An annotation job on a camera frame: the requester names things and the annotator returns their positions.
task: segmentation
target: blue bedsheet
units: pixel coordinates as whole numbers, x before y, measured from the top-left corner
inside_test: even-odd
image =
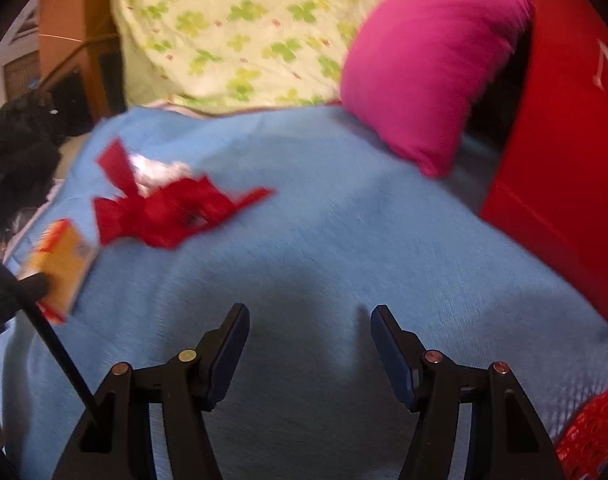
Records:
[[[55,219],[97,238],[91,199],[116,189],[94,159],[116,134],[228,192],[277,190],[176,251],[135,240],[104,248],[57,329],[94,389],[115,362],[165,362],[247,304],[247,345],[228,396],[206,415],[224,478],[397,478],[415,416],[396,402],[370,339],[379,303],[460,364],[509,362],[552,436],[608,386],[608,325],[471,211],[487,184],[480,148],[464,147],[449,180],[427,180],[339,107],[209,121],[135,108],[106,121],[12,267]],[[9,456],[24,478],[50,478],[82,406],[23,318],[3,386]],[[452,478],[466,459],[462,413]],[[158,411],[153,426],[159,478],[170,478]]]

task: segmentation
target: red ribbon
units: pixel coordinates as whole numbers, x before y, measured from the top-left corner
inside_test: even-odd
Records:
[[[221,224],[273,193],[258,187],[234,202],[203,176],[197,180],[181,178],[145,198],[138,192],[129,157],[119,139],[111,142],[97,164],[125,195],[115,200],[93,199],[102,245],[115,238],[133,237],[151,247],[173,249],[185,238]]]

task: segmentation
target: metal pin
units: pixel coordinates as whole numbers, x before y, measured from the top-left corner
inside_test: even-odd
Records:
[[[182,350],[178,357],[182,363],[190,363],[197,357],[197,352],[192,349]]]
[[[128,363],[117,363],[116,365],[113,365],[113,368],[111,368],[111,373],[113,375],[124,375],[126,372],[129,371],[130,365]]]
[[[429,363],[440,363],[444,358],[444,354],[442,354],[439,350],[428,350],[424,357],[426,357],[426,361]]]
[[[494,370],[501,375],[506,375],[510,371],[510,367],[504,361],[497,361],[492,364]]]

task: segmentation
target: pink pillow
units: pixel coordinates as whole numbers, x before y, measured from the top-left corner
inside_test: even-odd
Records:
[[[533,0],[385,0],[348,53],[343,105],[421,173],[445,176],[472,102],[532,14]]]

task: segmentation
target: yellow box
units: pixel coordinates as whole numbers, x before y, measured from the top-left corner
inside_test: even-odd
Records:
[[[66,321],[95,254],[97,248],[84,240],[68,218],[53,222],[40,236],[18,278],[46,274],[49,293],[38,305],[51,323]]]

